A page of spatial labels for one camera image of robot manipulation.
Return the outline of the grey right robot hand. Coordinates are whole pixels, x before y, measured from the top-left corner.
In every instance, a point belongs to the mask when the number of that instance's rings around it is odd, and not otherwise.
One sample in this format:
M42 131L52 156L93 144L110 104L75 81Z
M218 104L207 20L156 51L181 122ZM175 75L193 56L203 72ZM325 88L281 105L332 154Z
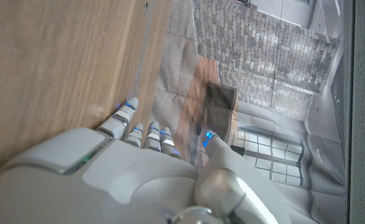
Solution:
M0 223L290 223L274 184L216 133L197 171L167 128L124 131L130 98L96 129L75 128L0 168Z

